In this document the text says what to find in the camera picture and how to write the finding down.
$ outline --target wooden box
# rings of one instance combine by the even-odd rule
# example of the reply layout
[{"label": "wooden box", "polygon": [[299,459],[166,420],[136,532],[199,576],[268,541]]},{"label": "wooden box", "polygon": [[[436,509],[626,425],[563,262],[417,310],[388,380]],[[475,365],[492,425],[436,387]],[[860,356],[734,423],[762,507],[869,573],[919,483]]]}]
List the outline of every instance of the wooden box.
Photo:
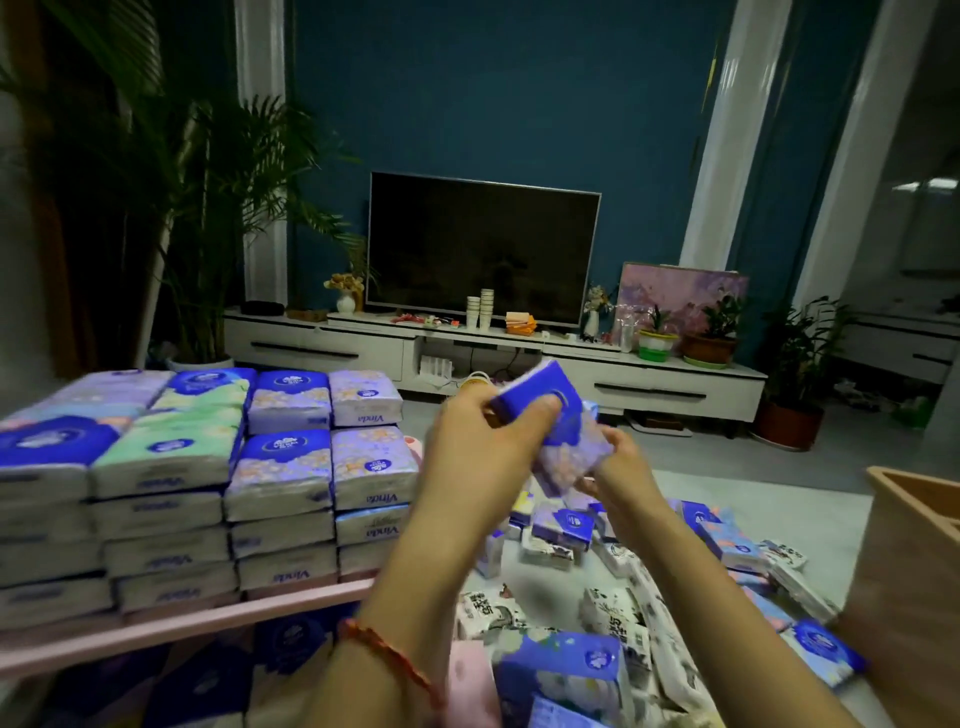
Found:
[{"label": "wooden box", "polygon": [[838,636],[900,728],[960,725],[960,483],[885,468]]}]

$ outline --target pink shelf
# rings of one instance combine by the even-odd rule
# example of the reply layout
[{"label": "pink shelf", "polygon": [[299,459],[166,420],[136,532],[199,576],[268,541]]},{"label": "pink shelf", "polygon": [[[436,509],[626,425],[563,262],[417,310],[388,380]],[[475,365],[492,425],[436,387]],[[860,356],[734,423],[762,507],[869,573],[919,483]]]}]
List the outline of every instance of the pink shelf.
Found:
[{"label": "pink shelf", "polygon": [[153,644],[356,601],[367,594],[372,584],[372,579],[367,579],[305,589],[288,595],[268,596],[227,607],[204,609],[178,617],[154,619],[142,624],[111,626],[81,636],[53,639],[45,643],[22,646],[0,643],[0,679],[51,672]]}]

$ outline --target drawer handle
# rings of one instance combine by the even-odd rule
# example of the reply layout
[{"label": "drawer handle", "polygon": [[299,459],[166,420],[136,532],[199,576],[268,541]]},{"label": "drawer handle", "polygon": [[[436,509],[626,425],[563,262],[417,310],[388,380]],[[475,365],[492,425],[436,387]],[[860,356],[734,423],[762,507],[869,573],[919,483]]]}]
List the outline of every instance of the drawer handle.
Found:
[{"label": "drawer handle", "polygon": [[597,389],[613,389],[617,392],[636,392],[640,395],[669,395],[670,397],[686,397],[688,400],[705,400],[707,395],[697,392],[676,392],[672,389],[648,389],[646,387],[630,387],[626,384],[601,384],[594,382]]},{"label": "drawer handle", "polygon": [[300,352],[300,353],[321,353],[324,356],[336,356],[340,359],[357,359],[358,353],[348,352],[326,352],[323,349],[307,349],[306,347],[288,347],[285,344],[267,344],[263,341],[251,341],[250,345],[257,349],[277,349],[281,352]]},{"label": "drawer handle", "polygon": [[938,359],[936,356],[927,356],[925,353],[915,353],[913,358],[921,359],[922,361],[932,361],[937,364],[946,364],[947,366],[950,366],[953,363],[949,359]]}]

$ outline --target stack of paper cups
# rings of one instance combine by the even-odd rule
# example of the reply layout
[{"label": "stack of paper cups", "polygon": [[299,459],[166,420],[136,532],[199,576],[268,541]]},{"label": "stack of paper cups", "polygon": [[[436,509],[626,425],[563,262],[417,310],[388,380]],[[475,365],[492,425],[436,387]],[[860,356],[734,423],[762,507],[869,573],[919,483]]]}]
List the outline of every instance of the stack of paper cups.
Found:
[{"label": "stack of paper cups", "polygon": [[490,319],[493,316],[493,289],[480,289],[480,330],[490,330]]},{"label": "stack of paper cups", "polygon": [[480,297],[467,296],[467,328],[477,328],[477,316],[480,315]]}]

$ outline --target plant pot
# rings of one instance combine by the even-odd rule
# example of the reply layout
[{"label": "plant pot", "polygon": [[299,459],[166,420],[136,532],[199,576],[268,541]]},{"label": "plant pot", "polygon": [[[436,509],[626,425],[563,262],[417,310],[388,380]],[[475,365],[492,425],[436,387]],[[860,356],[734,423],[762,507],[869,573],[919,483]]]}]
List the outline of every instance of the plant pot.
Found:
[{"label": "plant pot", "polygon": [[738,343],[736,339],[726,336],[715,338],[689,333],[684,335],[680,352],[688,364],[707,369],[722,369],[730,366],[733,350]]},{"label": "plant pot", "polygon": [[679,334],[676,333],[641,331],[639,349],[636,353],[641,359],[647,361],[666,361],[679,338]]},{"label": "plant pot", "polygon": [[750,434],[768,445],[803,452],[813,447],[823,420],[819,407],[803,412],[762,401]]},{"label": "plant pot", "polygon": [[165,361],[167,369],[171,372],[202,372],[204,369],[225,369],[233,366],[233,359],[224,359],[223,361],[211,361],[209,364],[183,364],[173,359]]}]

